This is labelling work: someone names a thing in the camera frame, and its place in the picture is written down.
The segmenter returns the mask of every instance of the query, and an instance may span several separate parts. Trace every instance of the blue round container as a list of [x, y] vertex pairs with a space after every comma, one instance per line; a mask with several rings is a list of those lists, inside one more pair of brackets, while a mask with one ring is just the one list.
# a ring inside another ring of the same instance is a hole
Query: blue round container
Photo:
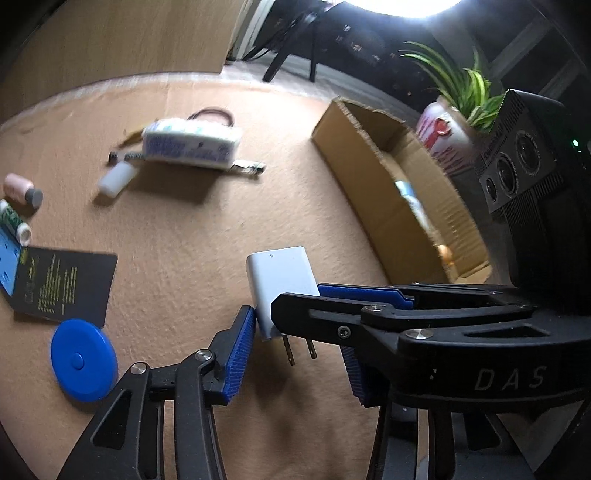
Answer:
[[51, 366], [61, 388], [79, 401], [100, 400], [117, 382], [117, 357], [111, 342], [84, 320], [67, 320], [56, 329]]

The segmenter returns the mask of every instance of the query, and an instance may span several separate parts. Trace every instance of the white power adapter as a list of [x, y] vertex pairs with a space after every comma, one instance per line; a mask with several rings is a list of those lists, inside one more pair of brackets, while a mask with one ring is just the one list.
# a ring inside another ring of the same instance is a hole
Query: white power adapter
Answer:
[[[289, 341], [271, 319], [271, 303], [282, 293], [320, 296], [306, 250], [304, 247], [291, 247], [251, 254], [246, 258], [246, 272], [261, 338], [270, 340], [282, 336], [293, 365]], [[315, 358], [316, 351], [312, 341], [306, 341], [310, 355]]]

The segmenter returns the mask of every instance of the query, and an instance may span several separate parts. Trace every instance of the metal prong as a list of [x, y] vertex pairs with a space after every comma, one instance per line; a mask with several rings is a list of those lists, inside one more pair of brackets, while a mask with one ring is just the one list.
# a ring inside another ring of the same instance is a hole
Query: metal prong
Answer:
[[316, 354], [316, 348], [314, 348], [314, 342], [309, 338], [306, 339], [306, 345], [308, 346], [308, 351], [310, 352], [310, 356], [314, 358], [318, 358], [318, 354]]
[[283, 336], [283, 345], [285, 345], [285, 351], [287, 352], [287, 359], [290, 361], [290, 365], [293, 367], [296, 363], [294, 360], [294, 354], [291, 351], [290, 341], [287, 339], [287, 335]]

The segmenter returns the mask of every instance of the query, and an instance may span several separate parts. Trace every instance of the lamp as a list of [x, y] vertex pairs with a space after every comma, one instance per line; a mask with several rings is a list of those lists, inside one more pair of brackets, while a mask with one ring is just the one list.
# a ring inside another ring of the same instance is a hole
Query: lamp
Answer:
[[337, 5], [346, 1], [364, 10], [394, 17], [423, 18], [453, 7], [460, 0], [333, 0]]

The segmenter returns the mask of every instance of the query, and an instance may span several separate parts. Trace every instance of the brown cable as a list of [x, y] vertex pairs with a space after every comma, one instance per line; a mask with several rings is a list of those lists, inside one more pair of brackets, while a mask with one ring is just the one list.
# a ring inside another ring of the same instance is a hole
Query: brown cable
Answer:
[[232, 115], [232, 113], [229, 110], [217, 106], [208, 106], [207, 108], [202, 108], [198, 112], [195, 112], [194, 114], [190, 115], [189, 118], [187, 118], [187, 120], [195, 120], [199, 115], [203, 115], [204, 113], [215, 113], [217, 115], [220, 115], [224, 117], [226, 120], [228, 120], [228, 123], [226, 124], [228, 127], [234, 126], [234, 115]]

